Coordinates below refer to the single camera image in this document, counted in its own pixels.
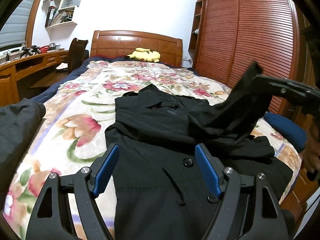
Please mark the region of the person right hand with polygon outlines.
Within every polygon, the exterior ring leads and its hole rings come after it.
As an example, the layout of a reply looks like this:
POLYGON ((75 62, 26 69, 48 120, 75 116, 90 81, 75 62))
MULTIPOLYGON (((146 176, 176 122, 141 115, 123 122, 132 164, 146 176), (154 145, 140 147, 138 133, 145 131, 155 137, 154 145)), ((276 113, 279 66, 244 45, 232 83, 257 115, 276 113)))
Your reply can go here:
POLYGON ((305 150, 303 151, 303 165, 307 171, 319 171, 319 122, 314 119, 307 132, 305 150))

